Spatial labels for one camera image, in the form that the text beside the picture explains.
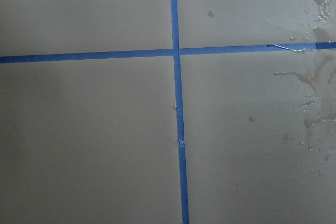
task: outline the gray panel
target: gray panel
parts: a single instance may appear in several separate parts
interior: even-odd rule
[[[172,57],[0,65],[0,223],[180,223]]]
[[[335,51],[181,61],[191,223],[334,223]]]
[[[1,0],[0,56],[171,48],[170,0]]]
[[[327,30],[330,40],[336,40],[335,0],[178,0],[178,4],[181,47],[315,42],[314,27]]]

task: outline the horizontal blue tape strip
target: horizontal blue tape strip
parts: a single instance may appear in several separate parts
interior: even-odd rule
[[[0,63],[136,58],[136,57],[172,56],[172,55],[173,55],[172,49],[113,51],[113,52],[83,52],[83,53],[59,54],[59,55],[4,56],[0,57]]]
[[[314,49],[333,49],[336,42],[318,42],[301,44],[270,44],[253,46],[229,46],[229,47],[198,47],[180,48],[180,55],[205,55],[205,54],[227,54],[234,52],[264,52],[282,50],[314,50]]]

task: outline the blue tape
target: blue tape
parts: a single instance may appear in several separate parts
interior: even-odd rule
[[[0,57],[0,63],[59,61],[59,60],[114,59],[114,58],[171,56],[171,55],[173,55],[172,49],[113,51],[113,52],[85,52],[85,53],[59,54],[59,55],[4,56],[4,57]]]
[[[253,46],[228,46],[228,47],[200,47],[200,48],[180,48],[180,55],[206,55],[206,54],[227,54],[234,52],[264,52],[282,50],[314,50],[333,49],[336,42],[318,42],[301,44],[270,44]]]
[[[182,100],[182,78],[181,78],[181,60],[179,49],[179,21],[177,0],[170,0],[172,36],[173,36],[173,57],[174,57],[174,80],[175,80],[175,99],[176,99],[176,120],[177,120],[177,138],[179,140],[178,158],[180,163],[180,186],[182,203],[182,220],[184,224],[189,224],[189,206],[188,206],[188,188],[187,188],[187,170],[185,160],[184,145],[184,119],[183,119],[183,100]]]

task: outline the gray tile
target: gray tile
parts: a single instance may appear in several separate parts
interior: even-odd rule
[[[181,63],[191,223],[332,223],[335,51]]]
[[[0,56],[171,48],[170,0],[1,0]]]
[[[1,223],[180,223],[172,57],[0,73]]]
[[[180,45],[189,48],[316,42],[314,27],[323,28],[329,32],[330,40],[336,40],[336,1],[328,3],[330,16],[315,22],[319,10],[326,14],[314,0],[178,0]]]

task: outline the vertical blue tape strip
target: vertical blue tape strip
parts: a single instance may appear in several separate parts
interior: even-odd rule
[[[178,149],[179,157],[178,158],[179,158],[179,163],[180,163],[182,220],[183,220],[183,224],[189,224],[187,170],[186,170],[185,145],[184,145],[181,59],[180,59],[179,31],[178,31],[179,21],[178,21],[177,0],[171,0],[170,2],[171,2],[171,19],[172,19],[172,35],[173,35],[177,137],[179,139],[179,149]]]

